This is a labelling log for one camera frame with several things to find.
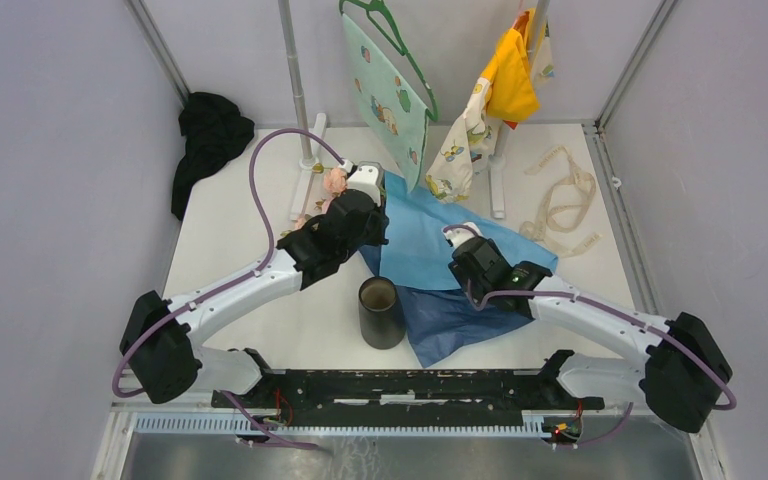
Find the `pink flower bouquet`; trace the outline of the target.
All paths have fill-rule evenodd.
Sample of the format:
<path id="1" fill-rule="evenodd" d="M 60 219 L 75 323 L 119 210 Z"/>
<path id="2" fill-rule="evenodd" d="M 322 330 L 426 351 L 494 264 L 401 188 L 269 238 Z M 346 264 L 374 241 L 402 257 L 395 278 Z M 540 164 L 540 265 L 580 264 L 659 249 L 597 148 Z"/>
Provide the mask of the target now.
<path id="1" fill-rule="evenodd" d="M 312 198 L 308 201 L 305 213 L 295 220 L 295 225 L 283 231 L 280 236 L 285 237 L 297 230 L 303 230 L 305 223 L 313 217 L 322 214 L 330 205 L 331 201 L 349 188 L 347 187 L 347 178 L 353 172 L 356 165 L 346 160 L 344 163 L 335 167 L 326 167 L 318 174 L 318 179 L 313 187 Z M 385 178 L 382 185 L 382 195 L 387 193 L 385 188 Z"/>

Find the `light blue wrapping paper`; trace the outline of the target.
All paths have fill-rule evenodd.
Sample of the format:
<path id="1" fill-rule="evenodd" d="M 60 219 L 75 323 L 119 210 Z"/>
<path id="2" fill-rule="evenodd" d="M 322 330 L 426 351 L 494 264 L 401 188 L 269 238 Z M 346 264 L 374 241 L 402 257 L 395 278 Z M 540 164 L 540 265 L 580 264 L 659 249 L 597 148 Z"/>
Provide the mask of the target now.
<path id="1" fill-rule="evenodd" d="M 384 180 L 388 243 L 380 248 L 374 271 L 394 284 L 430 291 L 457 289 L 459 284 L 448 268 L 453 249 L 442 229 L 467 222 L 493 240 L 506 260 L 556 269 L 558 257 L 554 253 L 513 230 L 460 205 L 440 203 L 425 189 L 409 192 L 404 179 L 394 173 L 387 172 Z"/>

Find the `cream ribbon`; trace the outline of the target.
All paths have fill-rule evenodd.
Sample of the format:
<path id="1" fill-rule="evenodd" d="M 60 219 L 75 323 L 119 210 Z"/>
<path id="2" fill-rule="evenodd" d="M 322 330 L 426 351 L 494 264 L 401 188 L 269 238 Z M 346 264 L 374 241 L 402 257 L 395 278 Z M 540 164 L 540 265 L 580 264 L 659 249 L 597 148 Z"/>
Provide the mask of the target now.
<path id="1" fill-rule="evenodd" d="M 549 149 L 539 161 L 524 170 L 524 174 L 535 176 L 541 173 L 554 160 L 563 158 L 567 164 L 567 174 L 553 183 L 541 197 L 537 213 L 533 220 L 524 221 L 519 227 L 519 234 L 544 247 L 559 258 L 581 256 L 594 247 L 602 238 L 598 232 L 592 232 L 570 247 L 551 236 L 574 233 L 585 220 L 597 193 L 597 181 L 593 174 L 585 171 L 564 145 Z M 572 202 L 556 202 L 555 194 L 569 187 L 577 196 Z"/>

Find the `dark blue wrapping paper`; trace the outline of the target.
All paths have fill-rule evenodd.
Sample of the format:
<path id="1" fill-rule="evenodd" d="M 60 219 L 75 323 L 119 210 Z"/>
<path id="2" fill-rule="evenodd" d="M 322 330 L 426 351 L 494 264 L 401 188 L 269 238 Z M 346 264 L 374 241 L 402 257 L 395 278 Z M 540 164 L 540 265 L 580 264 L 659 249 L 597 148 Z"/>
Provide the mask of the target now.
<path id="1" fill-rule="evenodd" d="M 365 246 L 359 251 L 371 277 L 381 276 L 374 271 L 379 263 L 379 250 Z M 394 285 L 406 321 L 403 339 L 408 340 L 424 368 L 439 363 L 464 346 L 494 339 L 531 322 L 492 305 L 477 311 L 460 290 L 425 291 Z"/>

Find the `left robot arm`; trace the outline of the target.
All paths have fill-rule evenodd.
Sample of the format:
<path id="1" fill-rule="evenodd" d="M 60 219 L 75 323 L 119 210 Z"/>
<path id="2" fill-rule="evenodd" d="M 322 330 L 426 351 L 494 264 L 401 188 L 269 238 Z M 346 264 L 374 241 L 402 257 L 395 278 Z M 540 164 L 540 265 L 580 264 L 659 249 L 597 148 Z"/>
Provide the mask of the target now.
<path id="1" fill-rule="evenodd" d="M 221 351 L 204 343 L 225 326 L 274 300 L 334 275 L 363 246 L 386 244 L 386 193 L 349 188 L 328 210 L 277 241 L 247 269 L 198 292 L 164 300 L 156 291 L 138 297 L 120 340 L 125 367 L 139 386 L 120 398 L 144 394 L 170 402 L 194 386 L 229 390 L 250 407 L 266 405 L 274 381 L 245 351 Z"/>

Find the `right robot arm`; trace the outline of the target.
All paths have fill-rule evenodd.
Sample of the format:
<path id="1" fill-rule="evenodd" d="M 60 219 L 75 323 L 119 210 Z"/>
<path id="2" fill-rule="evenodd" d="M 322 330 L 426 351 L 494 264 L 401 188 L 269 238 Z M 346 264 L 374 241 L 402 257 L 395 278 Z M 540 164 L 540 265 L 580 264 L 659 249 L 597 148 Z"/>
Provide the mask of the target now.
<path id="1" fill-rule="evenodd" d="M 593 297 L 533 262 L 510 264 L 495 242 L 467 225 L 445 228 L 449 269 L 476 310 L 493 306 L 549 323 L 613 352 L 560 352 L 537 382 L 540 400 L 562 408 L 576 398 L 644 402 L 668 425 L 697 433 L 714 411 L 736 408 L 733 370 L 700 318 L 642 313 Z"/>

